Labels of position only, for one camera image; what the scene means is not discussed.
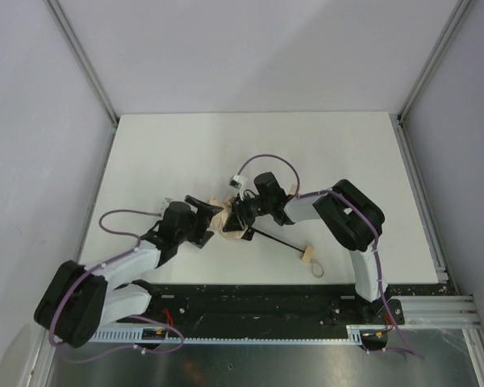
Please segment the beige folding umbrella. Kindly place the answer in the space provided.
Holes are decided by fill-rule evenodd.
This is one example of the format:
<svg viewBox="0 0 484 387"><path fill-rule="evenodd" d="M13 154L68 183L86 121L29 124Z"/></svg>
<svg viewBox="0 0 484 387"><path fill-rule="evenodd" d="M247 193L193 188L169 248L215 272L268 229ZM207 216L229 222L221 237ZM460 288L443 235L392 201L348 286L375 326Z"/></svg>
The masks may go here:
<svg viewBox="0 0 484 387"><path fill-rule="evenodd" d="M292 196L287 195L283 189L271 189L264 196L256 194L251 189L244 189L236 196L228 196L224 202L212 197L208 203L212 206L220 206L223 210L211 220L211 229L225 239L251 241L254 235L260 235L295 250L301 254L301 261L310 265L311 275L320 279L325 271L323 265L315 258L313 246L307 245L301 248L254 227L257 218L266 215L270 215L278 226L292 225L291 221L286 220L284 212L284 205L291 198Z"/></svg>

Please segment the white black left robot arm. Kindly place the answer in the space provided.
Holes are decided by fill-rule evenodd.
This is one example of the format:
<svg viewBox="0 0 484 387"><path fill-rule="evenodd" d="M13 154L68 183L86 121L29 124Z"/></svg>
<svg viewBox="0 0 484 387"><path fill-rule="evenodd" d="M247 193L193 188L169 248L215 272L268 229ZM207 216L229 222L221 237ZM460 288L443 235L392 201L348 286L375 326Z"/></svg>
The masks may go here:
<svg viewBox="0 0 484 387"><path fill-rule="evenodd" d="M34 313L35 322L47 330L49 343L78 348L99 327L141 316L155 293L139 276L174 258L184 243L202 248L214 234L211 221L222 210L187 196L155 213L155 224L142 235L110 229L101 217L98 225L103 231L135 242L105 260L91 264L67 260L60 265Z"/></svg>

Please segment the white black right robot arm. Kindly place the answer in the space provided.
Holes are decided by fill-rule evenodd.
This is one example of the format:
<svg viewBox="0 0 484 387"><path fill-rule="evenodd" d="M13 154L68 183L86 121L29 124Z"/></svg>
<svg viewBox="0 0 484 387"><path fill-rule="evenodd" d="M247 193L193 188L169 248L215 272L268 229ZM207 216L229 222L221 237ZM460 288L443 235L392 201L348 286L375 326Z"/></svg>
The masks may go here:
<svg viewBox="0 0 484 387"><path fill-rule="evenodd" d="M374 253L385 215L353 183L342 179L329 189L305 194L286 193L271 172L258 175L253 183L256 195L240 192L228 203L222 231L247 232L256 218L266 215L281 227L321 219L349 251L357 295L367 302L382 297L387 283Z"/></svg>

